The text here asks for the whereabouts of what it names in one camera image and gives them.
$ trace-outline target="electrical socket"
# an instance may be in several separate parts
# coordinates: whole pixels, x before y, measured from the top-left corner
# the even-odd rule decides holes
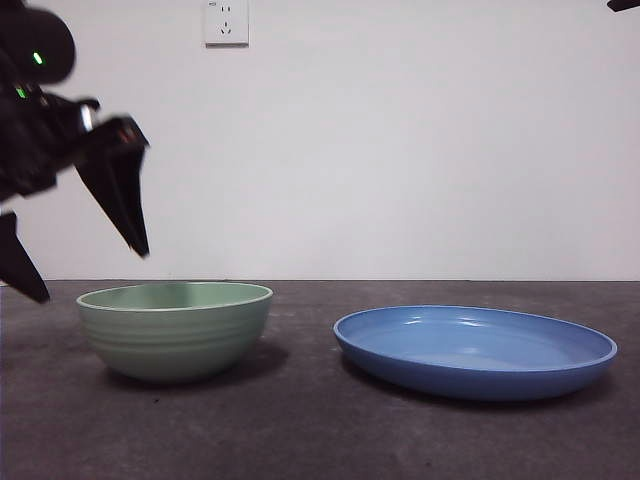
[[[205,9],[207,47],[249,45],[249,0],[208,0]]]

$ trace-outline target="ceramic plate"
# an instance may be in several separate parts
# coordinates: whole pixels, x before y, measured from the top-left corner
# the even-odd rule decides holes
[[[475,307],[406,306],[334,325],[347,358],[405,387],[456,398],[534,400],[579,390],[616,355],[606,335],[575,323]]]

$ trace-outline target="robotic arm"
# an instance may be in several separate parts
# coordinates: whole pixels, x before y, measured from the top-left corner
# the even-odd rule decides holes
[[[140,204],[148,142],[128,116],[95,123],[95,99],[72,101],[41,84],[61,82],[75,63],[73,37],[50,12],[0,0],[0,202],[56,185],[75,166],[129,246],[149,253]],[[0,216],[0,279],[38,302],[49,294],[16,236],[16,215]]]
[[[621,12],[633,7],[640,7],[640,0],[610,0],[607,5],[614,12]]]

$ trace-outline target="green bowl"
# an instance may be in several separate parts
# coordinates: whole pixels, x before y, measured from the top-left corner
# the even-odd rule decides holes
[[[173,383],[236,363],[262,333],[272,296],[246,283],[174,282],[99,290],[76,302],[104,363],[140,380]]]

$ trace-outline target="table surface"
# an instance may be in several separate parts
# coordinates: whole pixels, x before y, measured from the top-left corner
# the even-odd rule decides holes
[[[75,298],[130,281],[2,288],[2,479],[638,479],[640,283],[265,281],[264,335],[204,382],[153,387],[108,371]],[[448,400],[373,379],[331,327],[357,310],[504,308],[596,328],[612,367],[566,397]]]

